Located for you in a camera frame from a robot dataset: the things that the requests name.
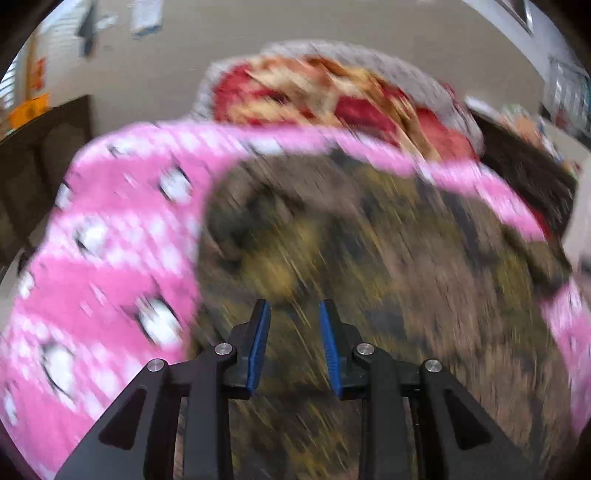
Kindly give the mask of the brown gold batik cloth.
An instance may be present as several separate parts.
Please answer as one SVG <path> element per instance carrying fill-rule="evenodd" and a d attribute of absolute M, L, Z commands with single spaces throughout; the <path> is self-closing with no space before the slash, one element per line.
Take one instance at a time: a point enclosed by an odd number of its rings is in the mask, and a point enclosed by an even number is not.
<path fill-rule="evenodd" d="M 239 479 L 358 471 L 360 408 L 329 389 L 325 299 L 394 357 L 441 360 L 537 478 L 553 478 L 575 448 L 568 374 L 539 305 L 570 265 L 482 201 L 341 151 L 259 156 L 214 181 L 195 275 L 197 348 L 228 337 L 257 300 L 271 306 L 262 381 L 230 410 Z"/>

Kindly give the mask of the pink penguin blanket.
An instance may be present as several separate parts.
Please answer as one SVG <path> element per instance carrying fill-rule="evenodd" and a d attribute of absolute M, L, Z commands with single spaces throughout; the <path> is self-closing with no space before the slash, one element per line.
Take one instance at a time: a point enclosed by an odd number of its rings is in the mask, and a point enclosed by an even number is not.
<path fill-rule="evenodd" d="M 191 361 L 228 341 L 231 331 L 203 348 L 192 337 L 197 253 L 214 181 L 259 156 L 334 151 L 482 201 L 524 239 L 558 246 L 480 164 L 418 160 L 335 128 L 139 124 L 96 139 L 76 154 L 59 188 L 1 337 L 1 421 L 38 477 L 59 479 L 73 450 L 150 360 Z M 571 288 L 571 277 L 539 302 L 559 352 L 547 303 Z M 586 479 L 590 428 L 575 411 L 560 354 L 576 445 L 550 479 Z"/>

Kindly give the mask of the white plastic chair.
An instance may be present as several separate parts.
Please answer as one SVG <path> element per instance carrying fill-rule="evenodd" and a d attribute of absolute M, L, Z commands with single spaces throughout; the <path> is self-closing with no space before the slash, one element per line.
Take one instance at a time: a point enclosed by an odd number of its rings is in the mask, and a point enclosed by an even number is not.
<path fill-rule="evenodd" d="M 576 283 L 590 297 L 590 157 L 583 163 L 578 178 L 573 210 L 562 245 Z"/>

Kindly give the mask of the orange basket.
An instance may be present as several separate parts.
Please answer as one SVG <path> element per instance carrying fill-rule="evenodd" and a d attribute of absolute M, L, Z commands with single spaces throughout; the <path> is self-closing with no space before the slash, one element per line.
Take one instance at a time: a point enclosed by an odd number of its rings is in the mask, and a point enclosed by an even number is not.
<path fill-rule="evenodd" d="M 50 109 L 50 95 L 43 94 L 26 100 L 9 114 L 10 127 L 19 129 Z"/>

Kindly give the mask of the metal railing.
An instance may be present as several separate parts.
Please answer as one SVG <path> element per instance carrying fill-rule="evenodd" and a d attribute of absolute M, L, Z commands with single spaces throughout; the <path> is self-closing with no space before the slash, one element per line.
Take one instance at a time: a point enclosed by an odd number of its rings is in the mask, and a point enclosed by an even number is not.
<path fill-rule="evenodd" d="M 590 75 L 581 67 L 551 57 L 542 106 L 557 127 L 589 135 Z"/>

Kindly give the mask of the red gold floral blanket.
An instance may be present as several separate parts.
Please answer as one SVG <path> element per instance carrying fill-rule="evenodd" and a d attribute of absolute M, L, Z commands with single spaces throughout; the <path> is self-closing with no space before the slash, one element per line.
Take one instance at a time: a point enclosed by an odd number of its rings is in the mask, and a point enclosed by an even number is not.
<path fill-rule="evenodd" d="M 321 56 L 259 56 L 212 89 L 217 122 L 329 126 L 375 137 L 427 161 L 478 158 L 468 136 L 398 85 L 361 66 Z"/>

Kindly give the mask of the framed wall picture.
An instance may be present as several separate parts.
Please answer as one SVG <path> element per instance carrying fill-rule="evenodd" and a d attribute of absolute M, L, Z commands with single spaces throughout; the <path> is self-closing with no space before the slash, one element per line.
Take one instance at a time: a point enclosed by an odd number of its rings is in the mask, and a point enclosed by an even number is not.
<path fill-rule="evenodd" d="M 533 19 L 529 3 L 526 0 L 497 0 L 501 5 L 529 34 L 533 34 Z"/>

